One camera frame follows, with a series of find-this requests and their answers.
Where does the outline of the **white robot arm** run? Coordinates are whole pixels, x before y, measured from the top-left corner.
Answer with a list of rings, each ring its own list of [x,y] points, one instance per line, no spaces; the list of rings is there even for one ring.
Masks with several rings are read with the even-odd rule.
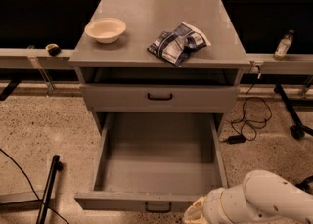
[[[264,223],[282,217],[313,224],[313,195],[279,175],[252,170],[240,185],[198,198],[184,213],[185,224]]]

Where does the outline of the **white padded gripper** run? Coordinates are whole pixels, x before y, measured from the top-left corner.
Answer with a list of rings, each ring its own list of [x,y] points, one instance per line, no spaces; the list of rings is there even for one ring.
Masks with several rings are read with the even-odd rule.
[[[204,197],[198,198],[184,213],[184,224],[205,224],[203,216]]]

